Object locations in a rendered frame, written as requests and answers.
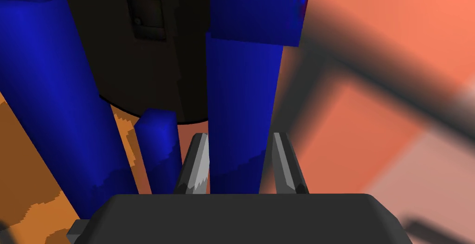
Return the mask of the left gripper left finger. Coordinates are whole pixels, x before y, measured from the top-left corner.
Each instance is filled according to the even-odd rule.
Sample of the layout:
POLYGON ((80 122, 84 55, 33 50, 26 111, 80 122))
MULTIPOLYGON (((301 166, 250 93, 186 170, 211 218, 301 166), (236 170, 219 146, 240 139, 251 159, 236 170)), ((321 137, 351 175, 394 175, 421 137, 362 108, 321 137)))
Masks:
POLYGON ((174 194, 205 194, 209 174, 209 143, 206 133, 196 133, 190 143, 174 194))

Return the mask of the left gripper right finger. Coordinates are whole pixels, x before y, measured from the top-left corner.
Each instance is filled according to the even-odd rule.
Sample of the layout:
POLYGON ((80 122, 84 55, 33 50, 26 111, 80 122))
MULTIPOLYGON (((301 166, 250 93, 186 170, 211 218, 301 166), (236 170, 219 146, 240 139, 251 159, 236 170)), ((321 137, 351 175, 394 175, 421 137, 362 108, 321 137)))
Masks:
POLYGON ((309 193, 287 133, 274 133, 272 136, 272 164, 277 194, 309 193))

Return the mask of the blue bar frame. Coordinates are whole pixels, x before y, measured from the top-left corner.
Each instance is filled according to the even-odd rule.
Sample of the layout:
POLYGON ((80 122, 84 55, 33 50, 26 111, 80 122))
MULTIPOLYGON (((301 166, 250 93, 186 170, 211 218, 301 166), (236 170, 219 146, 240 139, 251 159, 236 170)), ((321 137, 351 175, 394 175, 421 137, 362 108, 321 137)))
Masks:
POLYGON ((138 192, 112 107, 135 126, 151 191, 179 181, 178 125, 207 121, 211 192, 258 193, 284 47, 308 0, 0 0, 0 93, 79 218, 138 192))

